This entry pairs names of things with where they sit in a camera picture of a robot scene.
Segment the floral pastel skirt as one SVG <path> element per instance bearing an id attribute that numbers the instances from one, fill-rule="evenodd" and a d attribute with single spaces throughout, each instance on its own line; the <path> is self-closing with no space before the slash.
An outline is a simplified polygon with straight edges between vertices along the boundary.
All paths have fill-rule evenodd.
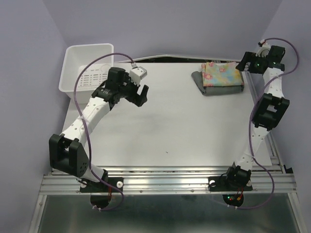
<path id="1" fill-rule="evenodd" d="M 236 69 L 237 63 L 207 62 L 201 64 L 202 81 L 204 87 L 243 86 L 244 81 L 240 71 Z"/>

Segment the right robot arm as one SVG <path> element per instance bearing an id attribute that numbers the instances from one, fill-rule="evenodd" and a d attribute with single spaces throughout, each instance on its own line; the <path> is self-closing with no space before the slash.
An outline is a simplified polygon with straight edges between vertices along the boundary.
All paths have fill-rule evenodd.
<path id="1" fill-rule="evenodd" d="M 261 74 L 264 88 L 250 115 L 247 146 L 224 176 L 224 185 L 228 189 L 244 188 L 250 183 L 259 146 L 268 133 L 279 124 L 289 107 L 290 101 L 284 97 L 282 91 L 285 65 L 281 61 L 284 54 L 283 47 L 261 42 L 258 52 L 246 52 L 236 66 L 239 71 L 248 66 L 248 72 Z"/>

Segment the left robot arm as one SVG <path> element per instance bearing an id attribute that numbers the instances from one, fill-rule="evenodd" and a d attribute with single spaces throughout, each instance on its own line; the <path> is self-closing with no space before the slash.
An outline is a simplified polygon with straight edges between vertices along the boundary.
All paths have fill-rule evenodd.
<path id="1" fill-rule="evenodd" d="M 141 107 L 147 101 L 149 87 L 138 93 L 140 81 L 147 76 L 143 67 L 133 67 L 129 72 L 119 67 L 108 71 L 107 79 L 92 93 L 84 110 L 60 135 L 49 139 L 50 165 L 76 178 L 91 181 L 97 191 L 108 187 L 108 173 L 91 163 L 91 154 L 84 146 L 89 144 L 90 134 L 102 118 L 121 100 Z"/>

